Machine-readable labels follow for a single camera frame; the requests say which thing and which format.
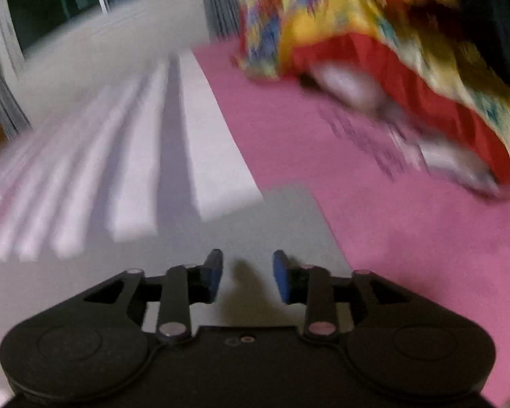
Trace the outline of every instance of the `white wall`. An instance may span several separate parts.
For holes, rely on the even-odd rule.
[[[105,83],[170,52],[208,41],[203,0],[129,0],[74,21],[5,72],[34,127],[76,108]],[[5,50],[0,53],[7,67]]]

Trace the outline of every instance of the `orange fabric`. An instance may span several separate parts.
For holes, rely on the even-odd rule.
[[[510,184],[510,157],[480,116],[436,94],[387,46],[366,35],[351,33],[297,47],[292,53],[296,73],[308,72],[314,63],[325,61],[345,61],[368,72],[405,111],[476,152],[499,182]]]

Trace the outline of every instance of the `pink floor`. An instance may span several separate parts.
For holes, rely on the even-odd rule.
[[[510,201],[486,202],[415,170],[383,128],[297,83],[249,82],[231,64],[234,47],[196,56],[258,186],[308,185],[352,267],[483,326],[497,347],[484,395],[502,406],[510,398]]]

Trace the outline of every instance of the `gray mat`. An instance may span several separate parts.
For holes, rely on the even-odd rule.
[[[334,275],[351,274],[311,194],[283,189],[213,222],[185,218],[158,237],[91,248],[78,258],[45,255],[34,263],[0,263],[0,340],[21,320],[125,269],[160,275],[171,266],[202,263],[213,248],[224,252],[223,279],[216,304],[191,307],[194,329],[298,325],[304,308],[283,305],[272,277],[271,257],[277,249]],[[154,324],[155,311],[148,312],[145,328]],[[0,369],[0,388],[6,387]]]

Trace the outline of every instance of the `multicolored cloth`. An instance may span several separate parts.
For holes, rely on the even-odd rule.
[[[239,65],[255,78],[345,61],[406,112],[476,152],[510,184],[510,87],[473,43],[390,15],[386,0],[245,0]]]

